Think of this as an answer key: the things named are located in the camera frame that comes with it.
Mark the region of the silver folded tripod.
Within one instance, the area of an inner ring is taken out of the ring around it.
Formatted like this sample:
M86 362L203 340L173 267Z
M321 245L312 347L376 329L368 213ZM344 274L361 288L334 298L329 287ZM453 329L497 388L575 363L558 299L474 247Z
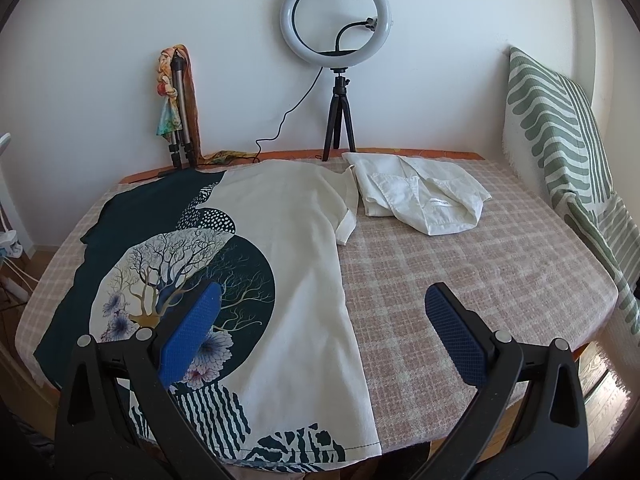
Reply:
M188 165L191 168L198 166L193 144L191 143L190 127L188 124L188 116L186 116L186 97L184 96L183 74L186 69L186 60L176 51L170 61L170 69L172 76L172 86L176 90L176 107L180 126L174 129L171 136L171 144L169 151L171 161L177 170L182 168L182 158L184 155Z

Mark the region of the black mini tripod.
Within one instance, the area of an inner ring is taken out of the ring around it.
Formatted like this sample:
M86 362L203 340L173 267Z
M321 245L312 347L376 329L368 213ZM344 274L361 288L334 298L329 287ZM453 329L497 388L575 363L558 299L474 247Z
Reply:
M344 76L344 68L333 70L335 74L332 99L330 102L328 123L326 124L326 138L324 139L321 160L326 162L330 151L338 150L341 146L342 126L346 128L348 150L355 153L356 142L354 128L352 128L352 112L347 96L347 86L350 80Z

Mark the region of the cream and teal printed shirt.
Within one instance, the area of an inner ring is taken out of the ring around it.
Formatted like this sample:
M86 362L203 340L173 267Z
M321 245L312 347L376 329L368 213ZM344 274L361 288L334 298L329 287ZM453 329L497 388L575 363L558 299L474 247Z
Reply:
M338 261L358 200L350 170L287 160L182 170L108 200L35 350L61 393L62 473L223 479L379 456ZM209 282L221 310L165 389L157 325Z

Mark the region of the white folded shirt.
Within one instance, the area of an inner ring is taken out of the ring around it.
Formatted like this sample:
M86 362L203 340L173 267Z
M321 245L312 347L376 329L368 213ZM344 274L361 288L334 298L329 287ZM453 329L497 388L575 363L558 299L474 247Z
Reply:
M364 212L394 217L428 236L458 234L480 223L490 193L454 162L391 154L345 153Z

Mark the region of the white power strip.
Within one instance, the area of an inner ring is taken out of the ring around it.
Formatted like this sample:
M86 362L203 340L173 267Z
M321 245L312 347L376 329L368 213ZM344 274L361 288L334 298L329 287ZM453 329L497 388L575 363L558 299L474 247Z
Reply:
M1 259L17 259L23 255L24 249L17 237L15 230L2 231L0 234Z

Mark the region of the colourful scarf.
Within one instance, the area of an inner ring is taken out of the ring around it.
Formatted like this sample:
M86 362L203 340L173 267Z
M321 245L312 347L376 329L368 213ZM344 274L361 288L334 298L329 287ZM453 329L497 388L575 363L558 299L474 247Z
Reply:
M254 153L238 151L223 150L208 156L205 156L202 153L200 123L198 122L198 103L196 102L192 64L189 51L184 44L175 44L172 47L161 50L160 56L158 57L156 69L156 92L163 99L163 106L160 110L160 120L158 121L158 126L156 128L156 134L168 142L169 150L172 133L176 127L180 126L180 119L178 117L175 101L176 90L172 86L170 69L170 61L176 51L178 51L186 60L186 69L183 74L184 96L186 97L186 116L188 116L191 143L193 144L196 161L198 162L198 166L196 167L227 166L236 160L253 159ZM184 155L181 155L181 158L183 168L183 162L186 162L186 158Z

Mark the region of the pink plaid bed cover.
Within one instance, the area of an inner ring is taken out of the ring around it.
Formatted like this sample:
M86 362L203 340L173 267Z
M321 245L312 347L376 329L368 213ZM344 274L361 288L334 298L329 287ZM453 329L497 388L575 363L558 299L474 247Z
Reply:
M445 283L491 330L541 346L559 338L580 346L615 307L612 278L550 207L492 162L466 160L462 168L491 195L476 228L428 236L394 217L367 216L358 200L356 230L338 251L381 454L445 437L474 393L426 316L431 285ZM57 389L35 350L84 260L82 237L108 200L131 189L105 194L93 207L22 314L17 352L41 385Z

